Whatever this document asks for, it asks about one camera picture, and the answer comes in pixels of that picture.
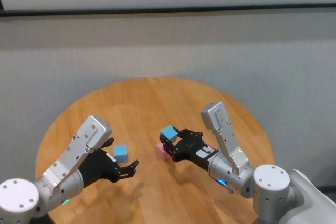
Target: cable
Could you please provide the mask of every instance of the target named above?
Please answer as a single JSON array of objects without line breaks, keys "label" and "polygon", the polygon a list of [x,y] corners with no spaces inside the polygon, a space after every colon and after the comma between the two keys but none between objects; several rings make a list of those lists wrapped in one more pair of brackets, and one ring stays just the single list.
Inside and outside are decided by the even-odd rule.
[{"label": "cable", "polygon": [[318,186],[317,190],[321,193],[336,193],[336,186]]}]

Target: robotic arm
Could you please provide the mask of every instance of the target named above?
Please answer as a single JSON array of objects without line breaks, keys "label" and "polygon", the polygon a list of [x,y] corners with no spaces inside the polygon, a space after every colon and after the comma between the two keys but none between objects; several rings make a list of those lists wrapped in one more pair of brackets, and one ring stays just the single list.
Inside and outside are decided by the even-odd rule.
[{"label": "robotic arm", "polygon": [[83,188],[104,178],[115,183],[133,177],[138,161],[120,167],[104,147],[112,145],[112,133],[102,119],[89,116],[72,137],[72,141],[33,183],[10,179],[0,184],[0,223],[46,223],[46,214]]},{"label": "robotic arm", "polygon": [[219,145],[215,149],[202,140],[202,132],[178,130],[181,138],[175,145],[164,134],[160,141],[173,161],[189,160],[206,170],[226,188],[253,198],[253,209],[260,223],[333,223],[336,204],[320,193],[301,172],[289,174],[276,165],[249,164],[238,145],[223,103],[211,103],[201,111],[207,129],[212,130]]}]

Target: blue led light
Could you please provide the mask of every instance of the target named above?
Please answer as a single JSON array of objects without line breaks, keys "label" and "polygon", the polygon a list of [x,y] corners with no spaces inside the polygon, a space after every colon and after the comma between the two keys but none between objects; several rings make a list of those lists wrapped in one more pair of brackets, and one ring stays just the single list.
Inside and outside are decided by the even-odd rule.
[{"label": "blue led light", "polygon": [[219,179],[218,182],[219,182],[222,186],[225,186],[225,182],[224,182],[224,180]]}]

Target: silver arm segment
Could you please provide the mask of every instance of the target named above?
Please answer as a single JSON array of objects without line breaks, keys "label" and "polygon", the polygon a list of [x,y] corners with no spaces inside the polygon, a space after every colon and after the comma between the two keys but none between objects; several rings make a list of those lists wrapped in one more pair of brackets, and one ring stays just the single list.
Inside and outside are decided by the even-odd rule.
[{"label": "silver arm segment", "polygon": [[73,174],[89,153],[100,148],[112,129],[97,116],[89,116],[77,131],[77,136],[44,173],[43,178],[51,191],[59,189],[60,184]]},{"label": "silver arm segment", "polygon": [[201,111],[201,116],[205,127],[213,131],[220,151],[231,163],[232,172],[238,175],[249,165],[249,159],[238,145],[223,103],[210,103]]}]

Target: black trim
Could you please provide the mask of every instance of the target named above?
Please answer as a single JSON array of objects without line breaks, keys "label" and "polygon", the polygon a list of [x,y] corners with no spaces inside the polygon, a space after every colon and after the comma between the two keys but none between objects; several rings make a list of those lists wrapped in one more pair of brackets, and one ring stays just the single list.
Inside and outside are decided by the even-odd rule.
[{"label": "black trim", "polygon": [[102,10],[23,10],[0,11],[0,17],[50,16],[50,15],[90,15],[90,14],[143,14],[143,13],[183,13],[183,12],[216,12],[229,10],[267,10],[298,8],[335,8],[330,4],[282,4],[282,5],[246,5],[217,7],[181,7],[181,8],[147,8],[147,9],[102,9]]},{"label": "black trim", "polygon": [[318,191],[324,194],[336,193],[336,186],[318,186],[316,188]]}]

